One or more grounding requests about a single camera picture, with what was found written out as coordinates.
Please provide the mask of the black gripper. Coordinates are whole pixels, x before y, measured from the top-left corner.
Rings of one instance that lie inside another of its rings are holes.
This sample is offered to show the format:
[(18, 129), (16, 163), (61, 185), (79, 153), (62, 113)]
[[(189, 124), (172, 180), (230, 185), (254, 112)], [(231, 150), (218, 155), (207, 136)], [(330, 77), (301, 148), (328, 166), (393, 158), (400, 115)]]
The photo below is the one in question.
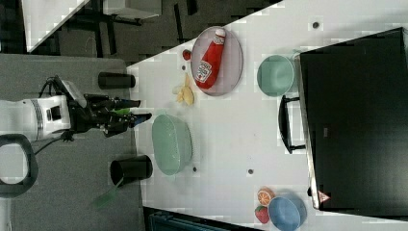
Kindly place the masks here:
[(106, 138), (126, 132), (152, 117), (152, 114), (119, 114), (122, 109), (138, 108), (139, 100), (128, 100), (108, 95), (85, 94), (86, 106), (78, 101), (68, 101), (70, 128), (65, 131), (67, 138), (101, 128)]

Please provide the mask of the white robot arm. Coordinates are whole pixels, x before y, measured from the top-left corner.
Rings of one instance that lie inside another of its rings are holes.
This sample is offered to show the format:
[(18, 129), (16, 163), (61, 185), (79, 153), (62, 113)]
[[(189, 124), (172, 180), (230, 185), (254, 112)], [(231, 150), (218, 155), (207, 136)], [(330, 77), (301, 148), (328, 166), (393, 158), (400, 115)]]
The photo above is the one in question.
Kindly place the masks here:
[(122, 114), (139, 101), (110, 99), (98, 103), (67, 97), (1, 102), (1, 196), (14, 198), (30, 190), (38, 178), (33, 144), (72, 141), (75, 134), (100, 129), (105, 137), (127, 131), (150, 119), (151, 114)]

